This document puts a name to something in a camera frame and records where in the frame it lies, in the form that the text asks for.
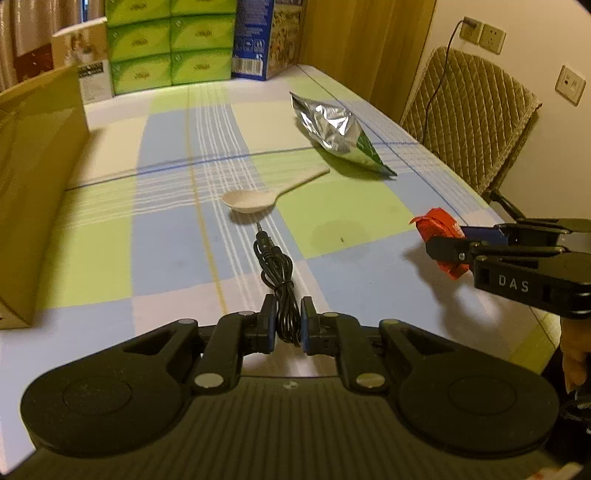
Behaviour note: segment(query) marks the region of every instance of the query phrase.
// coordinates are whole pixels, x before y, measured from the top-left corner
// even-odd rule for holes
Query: white wall
[[[410,100],[430,52],[464,15],[505,30],[503,50],[459,33],[452,47],[495,62],[543,102],[501,192],[528,216],[591,218],[591,14],[575,0],[438,0]],[[587,79],[577,107],[554,91],[563,64]]]

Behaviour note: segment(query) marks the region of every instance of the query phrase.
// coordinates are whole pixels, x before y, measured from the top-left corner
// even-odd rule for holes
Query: wooden door
[[[436,0],[307,0],[299,63],[399,121]]]

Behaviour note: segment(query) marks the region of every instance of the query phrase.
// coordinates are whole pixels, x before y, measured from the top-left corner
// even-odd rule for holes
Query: spoon handle
[[[330,167],[324,166],[312,168],[311,170],[307,170],[304,173],[295,176],[292,181],[281,185],[277,190],[275,190],[275,192],[277,196],[279,196],[328,172],[330,172]]]

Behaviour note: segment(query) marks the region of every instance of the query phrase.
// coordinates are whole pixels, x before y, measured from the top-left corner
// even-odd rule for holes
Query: blue box
[[[238,0],[232,73],[267,80],[295,62],[303,0]]]

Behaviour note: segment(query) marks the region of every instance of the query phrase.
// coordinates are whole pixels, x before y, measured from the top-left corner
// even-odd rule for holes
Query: green tissue box
[[[124,25],[110,28],[109,58],[123,61],[170,52],[170,20]]]
[[[169,53],[114,63],[112,70],[116,95],[171,85]]]
[[[171,0],[173,15],[233,14],[236,0]]]
[[[170,0],[105,0],[110,27],[170,16]]]
[[[175,51],[232,48],[235,15],[200,15],[170,19],[170,48]]]
[[[232,67],[232,49],[173,53],[173,85],[227,80]]]

